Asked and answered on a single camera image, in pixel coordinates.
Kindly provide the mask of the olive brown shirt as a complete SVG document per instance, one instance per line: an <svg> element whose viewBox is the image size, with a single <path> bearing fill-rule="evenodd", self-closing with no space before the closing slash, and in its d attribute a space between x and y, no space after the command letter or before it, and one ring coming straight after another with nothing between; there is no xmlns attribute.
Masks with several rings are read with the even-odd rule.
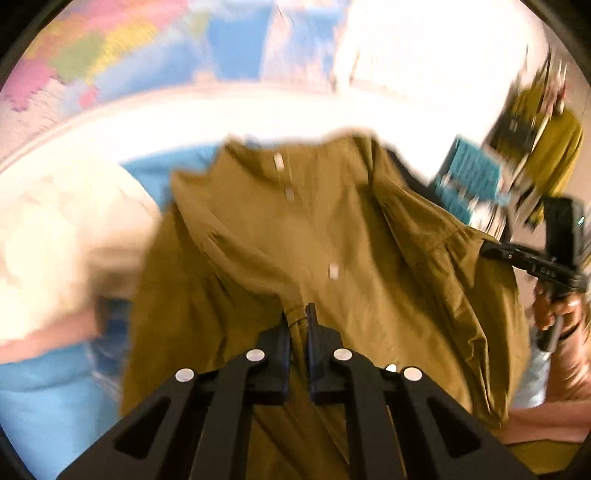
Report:
<svg viewBox="0 0 591 480"><path fill-rule="evenodd" d="M375 139L228 142L171 192L133 300L123 413L287 321L290 392L253 411L247 477L345 479L344 410L308 392L314 304L349 349L421 368L491 429L506 421L529 354L513 269L482 257L483 233L413 192Z"/></svg>

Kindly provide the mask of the mustard yellow hanging cloth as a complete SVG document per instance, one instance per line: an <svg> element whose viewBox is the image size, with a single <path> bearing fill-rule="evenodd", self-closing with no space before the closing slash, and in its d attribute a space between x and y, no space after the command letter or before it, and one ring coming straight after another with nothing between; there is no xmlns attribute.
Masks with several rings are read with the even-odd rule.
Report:
<svg viewBox="0 0 591 480"><path fill-rule="evenodd" d="M543 198L564 192L583 141L583 128L572 110L548 114L544 96L542 80L517 92L490 140L490 146L520 170L514 182L515 208L532 229L544 219Z"/></svg>

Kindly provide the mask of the teal perforated storage basket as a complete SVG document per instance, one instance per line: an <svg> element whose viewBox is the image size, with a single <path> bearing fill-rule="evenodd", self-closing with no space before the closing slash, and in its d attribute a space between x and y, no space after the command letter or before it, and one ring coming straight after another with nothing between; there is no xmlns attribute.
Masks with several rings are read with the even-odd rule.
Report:
<svg viewBox="0 0 591 480"><path fill-rule="evenodd" d="M489 235L504 228L510 195L503 163L488 150L458 136L430 186L464 224Z"/></svg>

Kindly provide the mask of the blue bed sheet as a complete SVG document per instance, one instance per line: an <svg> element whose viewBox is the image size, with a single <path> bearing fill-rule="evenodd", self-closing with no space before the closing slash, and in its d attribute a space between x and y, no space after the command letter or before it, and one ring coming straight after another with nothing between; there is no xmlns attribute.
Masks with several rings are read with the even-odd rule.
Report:
<svg viewBox="0 0 591 480"><path fill-rule="evenodd" d="M214 145L205 145L124 164L78 159L43 167L68 162L118 165L141 184L162 215L171 199L171 173L202 171L216 153ZM33 477L56 478L116 422L132 297L105 300L105 328L94 339L20 362L1 361L1 426Z"/></svg>

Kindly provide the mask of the cream pillow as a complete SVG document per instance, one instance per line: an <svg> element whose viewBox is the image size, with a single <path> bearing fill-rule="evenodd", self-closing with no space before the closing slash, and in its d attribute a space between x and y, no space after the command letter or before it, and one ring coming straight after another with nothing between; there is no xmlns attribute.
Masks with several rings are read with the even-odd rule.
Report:
<svg viewBox="0 0 591 480"><path fill-rule="evenodd" d="M105 300L133 296L160 220L156 202L118 165L2 172L2 363L98 337Z"/></svg>

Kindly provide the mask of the colourful wall map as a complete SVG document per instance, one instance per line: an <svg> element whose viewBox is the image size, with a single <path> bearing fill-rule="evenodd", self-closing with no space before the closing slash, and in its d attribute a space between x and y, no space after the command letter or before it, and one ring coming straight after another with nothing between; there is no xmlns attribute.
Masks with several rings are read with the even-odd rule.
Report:
<svg viewBox="0 0 591 480"><path fill-rule="evenodd" d="M334 83L345 1L75 1L1 90L1 153L99 105L208 82Z"/></svg>

